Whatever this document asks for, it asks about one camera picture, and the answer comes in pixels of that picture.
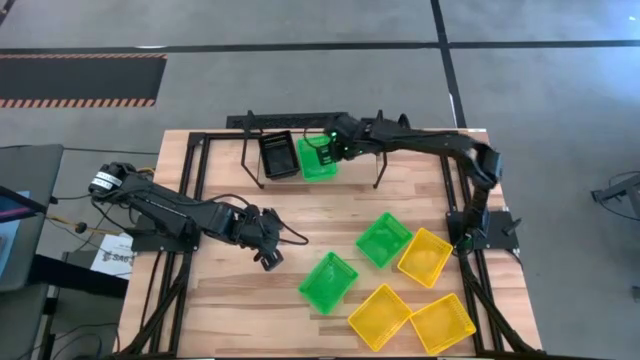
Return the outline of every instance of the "gray floor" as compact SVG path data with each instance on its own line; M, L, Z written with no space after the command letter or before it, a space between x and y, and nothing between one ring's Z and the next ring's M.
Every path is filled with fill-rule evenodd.
M450 41L640 38L637 1L441 3ZM434 41L433 24L429 2L418 0L17 0L0 27L0 47ZM640 49L452 56L468 125L488 128L505 155L504 190L524 218L518 234L544 348L637 358L640 304L629 288L640 283L640 227L596 206L589 191L640 165ZM391 117L406 112L414 127L452 127L439 51L171 54L157 106L3 109L0 146L157 151L165 129L223 127L227 115L248 109L372 116L379 108ZM156 158L66 152L56 193L84 193L95 170L113 160L144 166ZM629 211L625 205L612 203ZM83 201L52 212L99 219ZM39 252L60 256L79 241L47 226L41 244Z

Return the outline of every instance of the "black plastic basket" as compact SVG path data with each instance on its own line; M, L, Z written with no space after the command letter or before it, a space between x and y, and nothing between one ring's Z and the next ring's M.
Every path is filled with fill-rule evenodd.
M294 176L300 171L291 131L261 136L258 138L258 144L264 174L268 179L282 179Z

